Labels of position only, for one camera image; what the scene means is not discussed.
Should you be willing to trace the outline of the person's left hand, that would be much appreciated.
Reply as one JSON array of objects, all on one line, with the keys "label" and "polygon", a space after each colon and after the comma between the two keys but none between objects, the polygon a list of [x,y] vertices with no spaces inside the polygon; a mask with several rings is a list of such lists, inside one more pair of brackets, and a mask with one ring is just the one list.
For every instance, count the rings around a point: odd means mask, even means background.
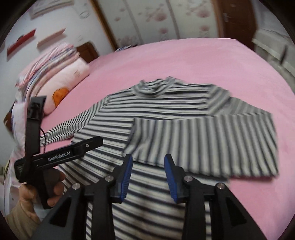
[{"label": "person's left hand", "polygon": [[[63,180],[65,179],[65,174],[61,171],[59,171],[60,177],[57,182],[57,184],[53,188],[54,195],[52,198],[49,198],[47,203],[50,207],[54,207],[57,202],[60,200],[60,198],[63,195],[63,191],[65,189]],[[35,187],[28,185],[28,184],[22,184],[20,186],[19,190],[19,197],[20,197],[20,206],[24,210],[25,214],[32,219],[36,223],[40,223],[41,220],[37,216],[35,210],[34,210],[34,204],[37,202],[37,190]]]}]

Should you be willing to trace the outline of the beige sleeve forearm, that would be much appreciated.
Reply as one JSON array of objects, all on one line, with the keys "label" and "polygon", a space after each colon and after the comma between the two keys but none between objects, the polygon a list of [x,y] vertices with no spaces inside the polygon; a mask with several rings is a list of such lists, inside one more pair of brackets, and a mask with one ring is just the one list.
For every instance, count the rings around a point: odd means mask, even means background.
[{"label": "beige sleeve forearm", "polygon": [[18,239],[30,239],[41,224],[31,200],[19,200],[4,219]]}]

